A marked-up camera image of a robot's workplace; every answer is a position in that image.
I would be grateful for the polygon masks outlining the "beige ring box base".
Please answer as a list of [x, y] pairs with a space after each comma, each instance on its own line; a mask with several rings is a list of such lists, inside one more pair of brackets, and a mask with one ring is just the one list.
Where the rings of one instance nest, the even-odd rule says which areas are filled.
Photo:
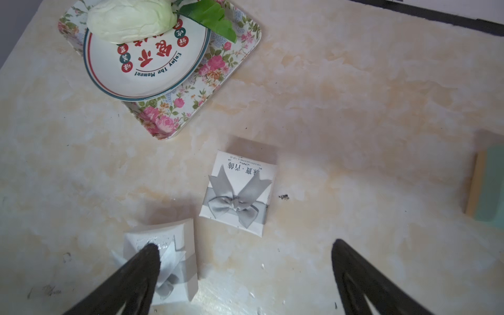
[[480, 151], [476, 155], [475, 168], [471, 179], [471, 186], [467, 199], [465, 214], [471, 219], [475, 219], [478, 208], [480, 193], [484, 183], [486, 173], [487, 151]]

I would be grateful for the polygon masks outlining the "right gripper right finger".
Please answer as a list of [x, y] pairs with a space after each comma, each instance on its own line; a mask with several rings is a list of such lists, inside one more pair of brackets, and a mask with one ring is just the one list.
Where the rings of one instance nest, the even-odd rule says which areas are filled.
[[342, 239], [332, 247], [332, 269], [346, 314], [431, 314]]

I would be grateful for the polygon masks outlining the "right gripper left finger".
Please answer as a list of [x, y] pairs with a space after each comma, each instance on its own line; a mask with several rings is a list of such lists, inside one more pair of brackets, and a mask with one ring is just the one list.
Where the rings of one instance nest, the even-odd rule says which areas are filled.
[[148, 314], [160, 273], [160, 251], [147, 244], [66, 314]]

